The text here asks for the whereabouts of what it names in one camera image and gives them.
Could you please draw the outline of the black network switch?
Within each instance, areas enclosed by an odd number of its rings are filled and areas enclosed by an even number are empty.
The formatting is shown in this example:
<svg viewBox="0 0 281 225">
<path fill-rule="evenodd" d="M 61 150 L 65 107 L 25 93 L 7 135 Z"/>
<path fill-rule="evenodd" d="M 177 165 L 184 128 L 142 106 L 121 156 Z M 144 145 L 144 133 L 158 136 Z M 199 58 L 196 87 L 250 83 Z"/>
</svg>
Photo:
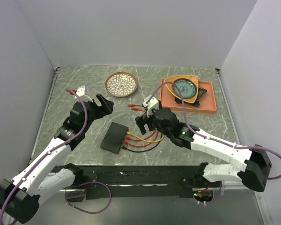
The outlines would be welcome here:
<svg viewBox="0 0 281 225">
<path fill-rule="evenodd" d="M 100 144 L 100 148 L 118 154 L 128 130 L 127 126 L 112 122 Z"/>
</svg>

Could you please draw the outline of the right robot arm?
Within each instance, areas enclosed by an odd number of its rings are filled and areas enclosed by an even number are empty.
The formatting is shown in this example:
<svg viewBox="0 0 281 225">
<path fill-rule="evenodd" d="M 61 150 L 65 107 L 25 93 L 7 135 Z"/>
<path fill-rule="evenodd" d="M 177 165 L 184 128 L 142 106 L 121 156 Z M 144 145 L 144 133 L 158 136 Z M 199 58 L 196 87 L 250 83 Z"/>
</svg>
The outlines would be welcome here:
<svg viewBox="0 0 281 225">
<path fill-rule="evenodd" d="M 207 153 L 225 161 L 225 164 L 201 163 L 190 178 L 182 178 L 181 184 L 192 188 L 204 188 L 219 181 L 242 183 L 247 188 L 263 192 L 272 167 L 267 153 L 259 145 L 243 149 L 231 142 L 216 139 L 196 126 L 180 122 L 169 108 L 155 110 L 135 118 L 142 134 L 158 130 L 176 146 Z"/>
</svg>

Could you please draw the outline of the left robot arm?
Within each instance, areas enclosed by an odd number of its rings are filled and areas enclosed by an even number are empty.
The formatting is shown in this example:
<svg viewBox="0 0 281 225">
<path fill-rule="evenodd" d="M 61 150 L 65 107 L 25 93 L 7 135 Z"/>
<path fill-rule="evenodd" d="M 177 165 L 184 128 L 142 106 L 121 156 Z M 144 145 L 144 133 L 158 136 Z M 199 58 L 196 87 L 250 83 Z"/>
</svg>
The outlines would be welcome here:
<svg viewBox="0 0 281 225">
<path fill-rule="evenodd" d="M 51 177 L 48 174 L 85 138 L 95 120 L 112 114 L 114 103 L 101 94 L 96 97 L 100 105 L 88 94 L 75 93 L 77 102 L 43 152 L 12 180 L 0 182 L 1 225 L 25 224 L 61 189 L 79 188 L 83 184 L 83 170 L 73 164 L 66 165 Z"/>
</svg>

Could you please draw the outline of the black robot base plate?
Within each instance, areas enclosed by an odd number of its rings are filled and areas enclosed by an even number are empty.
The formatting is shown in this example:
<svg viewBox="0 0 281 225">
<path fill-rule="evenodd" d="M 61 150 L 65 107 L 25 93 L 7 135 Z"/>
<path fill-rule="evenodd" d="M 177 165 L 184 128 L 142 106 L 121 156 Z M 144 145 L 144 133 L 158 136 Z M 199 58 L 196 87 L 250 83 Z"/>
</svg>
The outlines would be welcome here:
<svg viewBox="0 0 281 225">
<path fill-rule="evenodd" d="M 191 198 L 194 189 L 218 188 L 220 182 L 202 177 L 202 166 L 56 166 L 53 172 L 73 169 L 73 187 L 86 189 L 86 199 L 178 196 Z"/>
</svg>

